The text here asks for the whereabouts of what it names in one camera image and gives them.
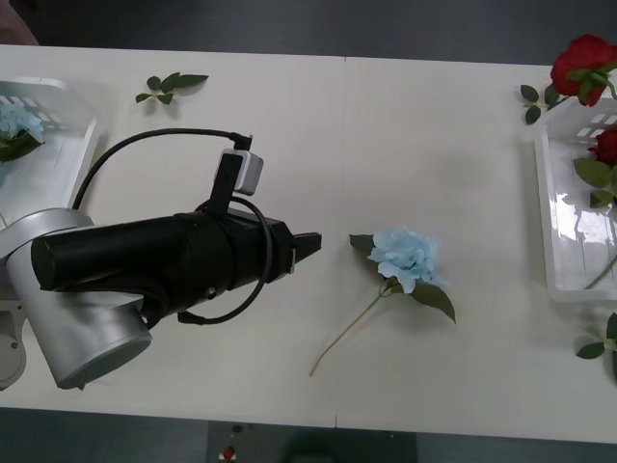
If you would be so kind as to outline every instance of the blue flower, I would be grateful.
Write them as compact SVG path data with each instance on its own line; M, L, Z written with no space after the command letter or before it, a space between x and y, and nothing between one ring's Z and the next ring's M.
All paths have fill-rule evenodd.
M373 235L375 247L368 257L379 262L378 271L386 278L395 277L407 294L414 292L416 280L439 286L443 278L435 271L437 242L406 227Z
M22 130L42 143L42 121L38 117L17 103L0 105L0 139L11 140Z

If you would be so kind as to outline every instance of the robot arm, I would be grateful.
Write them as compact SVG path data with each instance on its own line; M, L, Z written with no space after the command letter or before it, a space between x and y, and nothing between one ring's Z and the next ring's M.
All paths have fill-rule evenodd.
M254 193L262 164L248 150L224 150L210 200L195 212L94 227L77 210L50 209L0 232L11 287L58 387L83 389L129 362L167 315L199 325L234 318L265 284L293 273L321 248L319 233L294 235L284 222L232 196ZM252 213L230 209L230 202ZM255 281L253 293L231 313L204 318L187 312Z

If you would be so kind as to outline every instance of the white plastic basket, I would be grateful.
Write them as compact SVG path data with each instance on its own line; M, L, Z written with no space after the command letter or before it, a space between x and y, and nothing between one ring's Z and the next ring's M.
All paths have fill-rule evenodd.
M54 79L0 81L0 103L18 103L42 119L44 144L0 163L0 214L6 225L42 209L70 207L100 135L94 111ZM0 229L5 227L0 221Z
M540 207L550 297L559 302L617 300L617 269L584 289L608 265L615 248L617 216L592 209L593 187L582 181L574 159L593 157L596 136L617 125L617 101L604 97L593 107L575 97L548 111L535 134Z

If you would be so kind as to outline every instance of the white table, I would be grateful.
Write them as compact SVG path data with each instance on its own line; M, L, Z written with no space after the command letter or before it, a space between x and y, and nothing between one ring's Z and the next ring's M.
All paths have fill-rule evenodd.
M167 320L142 356L84 393L55 388L26 331L28 367L0 406L617 442L617 386L574 349L581 314L609 311L558 306L546 292L517 89L541 85L548 68L19 47L0 58L12 75L72 83L110 124L107 146L163 126L253 133L266 163L255 202L295 232L324 233L323 250L242 316L213 328ZM145 114L133 96L173 71L211 78L174 110ZM88 211L118 223L188 210L226 145L135 145L101 172ZM442 243L458 324L392 297L309 378L376 291L347 233L403 224Z

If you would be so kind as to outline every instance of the red flower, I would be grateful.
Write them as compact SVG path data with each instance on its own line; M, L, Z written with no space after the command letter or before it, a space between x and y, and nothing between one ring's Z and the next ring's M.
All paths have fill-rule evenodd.
M570 47L564 51L552 67L550 77L552 85L562 95L578 95L583 81L572 80L568 73L572 70L603 68L617 61L617 46L613 46L603 39L585 35L570 43ZM594 106L606 86L596 84L587 94L582 104Z
M607 130L596 137L598 140L598 146L590 148L593 151L598 160L605 162L606 164L617 163L617 128Z

